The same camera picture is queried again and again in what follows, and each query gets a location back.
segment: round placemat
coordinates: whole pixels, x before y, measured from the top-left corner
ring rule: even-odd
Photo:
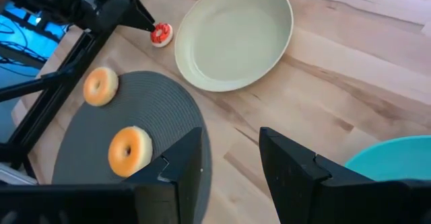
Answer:
[[[119,79],[118,92],[109,104],[93,107],[84,103],[72,118],[57,156],[53,184],[115,184],[124,180],[112,172],[108,148],[126,126],[138,126],[150,135],[152,159],[199,126],[203,129],[203,173],[195,223],[201,223],[211,185],[211,153],[198,106],[186,89],[159,73],[138,71]]]

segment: turquoise bowl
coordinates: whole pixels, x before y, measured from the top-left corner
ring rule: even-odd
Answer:
[[[402,137],[369,147],[346,168],[372,180],[431,180],[431,136]]]

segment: table surface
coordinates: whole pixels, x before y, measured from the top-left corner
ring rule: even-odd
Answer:
[[[196,0],[141,0],[177,30]],[[290,0],[291,43],[276,67],[240,90],[211,93],[184,80],[174,44],[118,27],[88,72],[155,71],[179,82],[206,121],[213,155],[204,223],[278,223],[261,166],[259,127],[269,126],[337,163],[379,141],[431,134],[431,0]],[[41,74],[57,69],[81,31],[72,28]],[[84,102],[81,80],[30,154],[50,183],[65,130]],[[38,93],[13,111],[17,124]]]

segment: floor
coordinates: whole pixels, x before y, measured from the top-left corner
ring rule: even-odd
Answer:
[[[23,10],[15,8],[13,4],[7,5],[6,9],[20,17],[23,17],[25,14]],[[32,16],[30,22],[35,24],[36,17]],[[12,28],[14,33],[0,33],[0,41],[11,41],[21,45],[26,45],[27,43],[28,48],[46,58],[50,57],[57,47],[56,42],[25,28],[19,28],[21,29],[19,30],[17,24],[0,15],[0,31],[10,31],[9,28]],[[63,28],[58,25],[49,24],[46,29],[58,36],[63,36],[64,34]],[[31,80],[38,72],[38,69],[32,67],[1,64],[0,88]],[[7,142],[10,135],[15,130],[15,125],[11,119],[11,111],[17,101],[18,99],[16,98],[6,102],[0,102],[0,143]]]

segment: glazed donut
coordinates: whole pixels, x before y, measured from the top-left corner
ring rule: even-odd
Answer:
[[[150,136],[137,126],[120,130],[109,146],[108,160],[113,172],[128,178],[148,165],[153,155]]]
[[[84,82],[84,99],[92,106],[106,105],[113,99],[118,87],[117,74],[107,67],[98,67]]]
[[[156,29],[150,34],[151,43],[155,47],[164,47],[174,37],[174,29],[170,24],[159,23],[156,25]]]

